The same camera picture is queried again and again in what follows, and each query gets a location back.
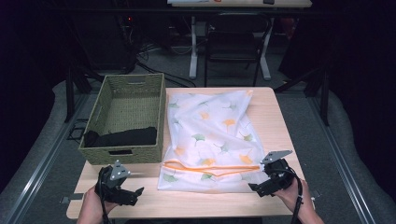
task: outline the white bag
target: white bag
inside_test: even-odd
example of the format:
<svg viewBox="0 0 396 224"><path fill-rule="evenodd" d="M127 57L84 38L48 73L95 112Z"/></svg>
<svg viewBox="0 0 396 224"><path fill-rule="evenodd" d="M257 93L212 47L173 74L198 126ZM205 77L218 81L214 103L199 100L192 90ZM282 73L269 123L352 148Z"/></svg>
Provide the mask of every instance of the white bag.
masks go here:
<svg viewBox="0 0 396 224"><path fill-rule="evenodd" d="M163 159L159 190L205 193L252 192L268 176L264 150L246 110L253 91L215 95L174 94L167 108L171 144Z"/></svg>

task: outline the table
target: table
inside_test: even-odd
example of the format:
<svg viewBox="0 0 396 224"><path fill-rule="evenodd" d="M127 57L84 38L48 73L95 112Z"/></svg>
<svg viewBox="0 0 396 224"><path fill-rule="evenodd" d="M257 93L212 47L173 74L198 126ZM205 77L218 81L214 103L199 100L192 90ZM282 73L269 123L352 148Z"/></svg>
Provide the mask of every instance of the table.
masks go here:
<svg viewBox="0 0 396 224"><path fill-rule="evenodd" d="M258 133L264 150L293 149L289 132L283 120L274 91L270 88L168 88L167 100L172 93L215 94L225 91L253 90L253 97L247 115ZM163 130L163 148L170 142L167 121ZM285 157L300 178L303 171L296 153ZM160 163L124 164L132 175L122 184L123 189L135 191L144 187L136 206L119 206L110 218L191 218L191 217L264 217L291 215L289 209L277 197L260 198L256 192L203 194L193 192L159 191L157 180ZM98 177L101 165L85 163L75 193L84 193L92 187ZM77 219L82 200L73 200L67 209L67 216Z"/></svg>
<svg viewBox="0 0 396 224"><path fill-rule="evenodd" d="M168 3L172 4L173 7L311 7L312 3L310 0L275 0L273 5L264 4L262 0L221 0L216 2L215 0L194 2L189 0L168 0ZM264 80L271 80L270 71L268 69L267 61L265 60L265 52L267 51L268 42L270 40L272 28L269 31L267 37L264 40L264 47L262 50L262 57L260 59L260 66L262 68L262 75ZM196 78L196 70L198 64L198 55L196 52L196 31L195 31L195 18L191 18L191 63L190 63L190 78Z"/></svg>

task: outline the hand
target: hand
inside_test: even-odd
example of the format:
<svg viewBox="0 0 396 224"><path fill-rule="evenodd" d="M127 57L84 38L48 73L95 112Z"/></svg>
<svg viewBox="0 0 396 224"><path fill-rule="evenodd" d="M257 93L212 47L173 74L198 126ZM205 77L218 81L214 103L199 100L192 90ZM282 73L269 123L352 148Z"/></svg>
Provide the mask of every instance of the hand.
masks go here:
<svg viewBox="0 0 396 224"><path fill-rule="evenodd" d="M117 205L117 203L105 202L106 212L110 213ZM95 187L92 187L84 194L84 201L82 202L77 224L100 224L103 221L102 215L103 210L100 198L95 193Z"/></svg>
<svg viewBox="0 0 396 224"><path fill-rule="evenodd" d="M303 187L303 203L300 206L298 218L303 224L324 223L323 220L318 216L317 212L315 212L314 205L311 200L311 194L309 193L308 183L306 183L304 180L301 180L301 184ZM294 207L298 197L297 179L294 178L290 187L287 189L281 189L274 194L283 201L283 203L289 208L291 212L294 212Z"/></svg>

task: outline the black chair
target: black chair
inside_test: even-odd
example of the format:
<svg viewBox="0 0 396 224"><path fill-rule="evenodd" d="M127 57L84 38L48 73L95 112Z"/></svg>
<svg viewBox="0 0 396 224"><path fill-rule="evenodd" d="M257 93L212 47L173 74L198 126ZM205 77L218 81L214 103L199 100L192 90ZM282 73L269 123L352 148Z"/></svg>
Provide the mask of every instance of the black chair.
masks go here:
<svg viewBox="0 0 396 224"><path fill-rule="evenodd" d="M256 63L253 86L256 86L265 37L271 20L259 13L220 13L206 23L205 87L207 64Z"/></svg>

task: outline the basket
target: basket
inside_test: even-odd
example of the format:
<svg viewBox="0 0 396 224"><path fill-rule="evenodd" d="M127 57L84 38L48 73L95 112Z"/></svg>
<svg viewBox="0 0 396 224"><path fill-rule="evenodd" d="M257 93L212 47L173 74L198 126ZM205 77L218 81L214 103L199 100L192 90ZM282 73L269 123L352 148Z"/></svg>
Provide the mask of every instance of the basket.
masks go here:
<svg viewBox="0 0 396 224"><path fill-rule="evenodd" d="M92 165L161 162L165 110L163 74L106 76L85 129L100 136L155 127L156 144L145 146L85 147L78 150Z"/></svg>

